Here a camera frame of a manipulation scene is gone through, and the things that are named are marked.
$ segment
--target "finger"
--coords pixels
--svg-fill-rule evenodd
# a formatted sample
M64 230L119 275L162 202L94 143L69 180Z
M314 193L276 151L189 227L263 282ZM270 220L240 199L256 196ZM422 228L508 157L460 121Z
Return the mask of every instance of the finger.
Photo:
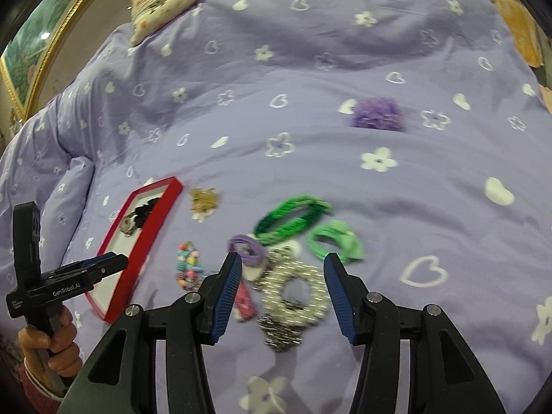
M33 353L37 349L48 349L51 345L51 339L46 333L30 326L21 330L17 335L17 339L25 355Z
M64 305L60 312L60 322L63 326L69 325L73 322L73 314L71 311Z
M77 328L70 323L60 328L52 337L50 350L54 353L59 353L71 345L77 337Z
M65 350L59 352L57 355L52 356L48 360L48 366L53 371L59 372L69 368L77 359L81 350L74 342Z
M73 364L71 364L67 369L64 371L58 372L58 375L60 376L77 376L78 372L82 369L82 359L77 359Z

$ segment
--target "red sleeve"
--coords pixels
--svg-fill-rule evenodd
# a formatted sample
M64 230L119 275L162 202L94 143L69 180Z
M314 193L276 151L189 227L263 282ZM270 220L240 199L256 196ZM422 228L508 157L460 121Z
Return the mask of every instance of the red sleeve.
M37 387L29 380L25 366L19 368L19 376L25 395L39 414L56 414L60 402L42 395Z

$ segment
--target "purple hair tie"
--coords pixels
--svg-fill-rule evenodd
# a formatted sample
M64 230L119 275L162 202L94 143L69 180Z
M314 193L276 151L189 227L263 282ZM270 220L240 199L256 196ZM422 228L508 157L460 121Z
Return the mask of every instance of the purple hair tie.
M228 251L237 252L242 258L242 264L252 268L258 268L267 257L267 251L259 241L247 235L235 235L230 238Z
M404 131L403 116L391 98L370 98L353 107L351 127Z

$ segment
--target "metal screw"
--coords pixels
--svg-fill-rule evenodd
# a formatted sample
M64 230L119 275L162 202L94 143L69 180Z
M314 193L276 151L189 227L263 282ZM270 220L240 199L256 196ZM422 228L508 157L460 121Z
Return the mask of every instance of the metal screw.
M375 291L368 293L366 295L366 298L368 299L369 302L372 302L373 304L377 304L383 300L383 296L379 293L376 293Z
M437 305L428 305L427 312L432 316L439 316L441 314L441 308Z
M195 304L201 300L201 296L199 293L187 293L184 300L186 300L189 304Z
M140 307L138 305L129 305L126 307L125 314L127 316L136 316L140 312Z

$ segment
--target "blue gripper pad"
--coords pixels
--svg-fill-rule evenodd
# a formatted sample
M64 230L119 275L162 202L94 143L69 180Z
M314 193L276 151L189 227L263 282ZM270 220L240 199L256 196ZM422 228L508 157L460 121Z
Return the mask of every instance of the blue gripper pad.
M341 266L341 273L338 273L336 266ZM341 333L349 339L352 345L355 345L358 334L354 326L353 306L343 286L342 278L346 278L347 283L350 283L349 275L345 271L345 268L343 268L343 264L337 257L337 254L328 254L324 259L324 279L328 287L329 297L332 300Z
M230 271L226 276L219 298L216 300L213 310L213 327L211 339L216 343L226 331L228 319L232 314L232 307L236 298L239 281L241 280L242 263L239 254L235 254Z

